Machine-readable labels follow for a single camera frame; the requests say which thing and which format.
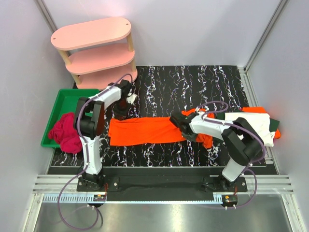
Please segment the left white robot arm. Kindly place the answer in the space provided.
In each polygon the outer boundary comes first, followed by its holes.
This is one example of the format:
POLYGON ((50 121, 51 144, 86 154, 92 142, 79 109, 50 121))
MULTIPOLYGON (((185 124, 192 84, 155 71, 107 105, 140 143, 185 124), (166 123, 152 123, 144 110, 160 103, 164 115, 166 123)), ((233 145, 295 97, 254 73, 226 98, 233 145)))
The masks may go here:
POLYGON ((125 119, 136 98, 131 88, 132 84, 128 80, 121 80, 119 83, 109 84, 94 96, 79 98, 73 124, 82 143, 84 158, 83 170, 78 173, 79 188, 100 190, 106 186, 99 152, 105 111, 114 104, 116 119, 125 119))

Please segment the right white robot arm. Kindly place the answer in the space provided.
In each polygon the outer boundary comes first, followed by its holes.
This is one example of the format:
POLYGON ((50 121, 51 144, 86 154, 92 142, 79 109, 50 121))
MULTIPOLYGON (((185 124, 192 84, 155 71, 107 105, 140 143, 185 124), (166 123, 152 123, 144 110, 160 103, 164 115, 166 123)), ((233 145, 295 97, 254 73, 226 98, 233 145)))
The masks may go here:
POLYGON ((188 116, 175 112, 169 120, 188 141, 196 141, 203 134, 225 143, 230 160, 220 175, 223 188, 234 183, 251 163, 260 161, 266 154, 264 141, 243 117, 230 121, 209 118, 204 112, 188 116))

